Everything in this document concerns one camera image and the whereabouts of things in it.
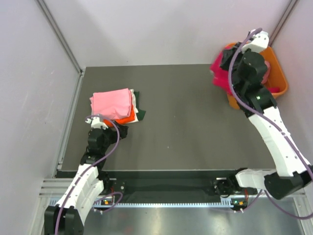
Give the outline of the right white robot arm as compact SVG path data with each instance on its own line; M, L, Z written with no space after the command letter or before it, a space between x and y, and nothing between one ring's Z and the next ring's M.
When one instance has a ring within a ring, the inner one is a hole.
M312 182L313 166L303 156L284 125L277 102L262 84L267 71L263 56L239 44L221 52L219 67L227 72L230 90L240 109L259 132L275 164L274 170L240 168L228 181L232 193L263 189L280 200Z

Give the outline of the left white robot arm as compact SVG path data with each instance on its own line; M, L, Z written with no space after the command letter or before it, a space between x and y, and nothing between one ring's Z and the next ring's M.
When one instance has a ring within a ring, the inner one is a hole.
M88 133L88 145L81 158L77 173L63 196L54 206L48 206L44 214L44 234L82 235L87 215L93 209L97 197L108 193L113 196L111 181L102 168L120 140L127 137L128 127L116 121L112 127L101 124Z

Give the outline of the magenta t-shirt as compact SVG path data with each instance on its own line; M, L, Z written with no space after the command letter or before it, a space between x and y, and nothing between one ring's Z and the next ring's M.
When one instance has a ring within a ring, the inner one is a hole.
M210 66L210 70L213 72L213 84L222 88L227 94L231 94L228 83L228 71L220 68L222 57L223 53L220 52L213 64Z

